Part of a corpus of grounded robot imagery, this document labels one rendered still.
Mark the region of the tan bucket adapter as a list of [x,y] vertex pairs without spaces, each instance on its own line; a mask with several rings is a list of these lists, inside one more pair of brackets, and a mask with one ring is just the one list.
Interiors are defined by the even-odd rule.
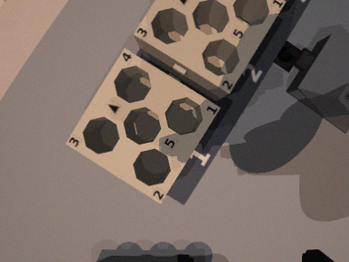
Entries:
[[220,110],[180,81],[124,49],[66,145],[161,203]]
[[144,57],[218,101],[231,93],[285,3],[155,0],[134,36]]

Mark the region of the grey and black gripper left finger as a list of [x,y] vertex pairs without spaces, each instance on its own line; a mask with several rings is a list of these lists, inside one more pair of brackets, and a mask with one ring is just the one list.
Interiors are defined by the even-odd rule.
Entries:
[[177,262],[194,262],[194,260],[189,255],[177,255]]

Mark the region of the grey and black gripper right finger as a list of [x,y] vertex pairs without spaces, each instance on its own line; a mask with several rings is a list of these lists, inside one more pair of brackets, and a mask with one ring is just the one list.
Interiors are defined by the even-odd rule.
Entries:
[[302,262],[334,262],[319,249],[309,249],[302,255]]

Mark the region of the grey bench mat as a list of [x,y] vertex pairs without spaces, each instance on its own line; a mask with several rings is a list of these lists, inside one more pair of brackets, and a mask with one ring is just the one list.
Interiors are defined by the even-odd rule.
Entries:
[[0,262],[349,262],[349,130],[272,63],[185,205],[66,145],[155,0],[69,0],[0,100]]

